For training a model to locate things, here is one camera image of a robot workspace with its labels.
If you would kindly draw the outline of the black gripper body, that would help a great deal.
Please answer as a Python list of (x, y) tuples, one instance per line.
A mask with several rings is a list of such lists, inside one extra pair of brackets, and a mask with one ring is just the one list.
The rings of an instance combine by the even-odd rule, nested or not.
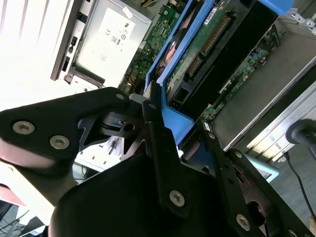
[(179, 218), (158, 203), (154, 166), (138, 155), (69, 190), (53, 212), (51, 237), (235, 237), (213, 177), (182, 165), (192, 203)]

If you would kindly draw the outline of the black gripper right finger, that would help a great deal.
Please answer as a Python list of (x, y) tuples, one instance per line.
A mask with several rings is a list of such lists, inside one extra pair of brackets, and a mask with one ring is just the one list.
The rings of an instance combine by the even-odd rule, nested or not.
[(225, 215), (237, 236), (313, 236), (242, 152), (222, 150), (210, 124), (203, 119), (200, 120), (200, 136), (206, 150), (213, 153)]

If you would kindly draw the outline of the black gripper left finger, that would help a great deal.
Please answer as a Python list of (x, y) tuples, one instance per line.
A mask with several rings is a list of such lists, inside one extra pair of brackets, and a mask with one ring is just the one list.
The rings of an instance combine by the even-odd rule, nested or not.
[(123, 161), (138, 155), (150, 159), (159, 205), (187, 218), (191, 202), (185, 201), (183, 169), (163, 119), (159, 86), (141, 103), (107, 87), (0, 114), (1, 160), (49, 178), (67, 175), (80, 151), (110, 136), (123, 139)]

